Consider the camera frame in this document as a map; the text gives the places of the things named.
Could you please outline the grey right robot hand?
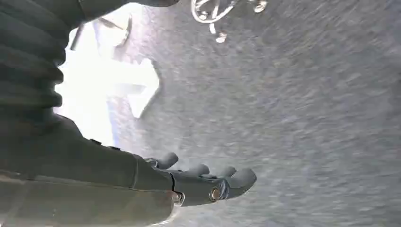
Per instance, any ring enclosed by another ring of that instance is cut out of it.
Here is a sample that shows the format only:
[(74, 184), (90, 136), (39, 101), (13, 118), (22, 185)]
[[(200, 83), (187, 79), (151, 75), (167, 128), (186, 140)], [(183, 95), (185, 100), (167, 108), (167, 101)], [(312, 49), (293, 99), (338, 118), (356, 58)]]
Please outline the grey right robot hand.
[(3, 227), (147, 227), (181, 207), (243, 195), (251, 169), (205, 165), (172, 170), (176, 154), (141, 158), (82, 136), (58, 114), (39, 124), (0, 121), (0, 224)]

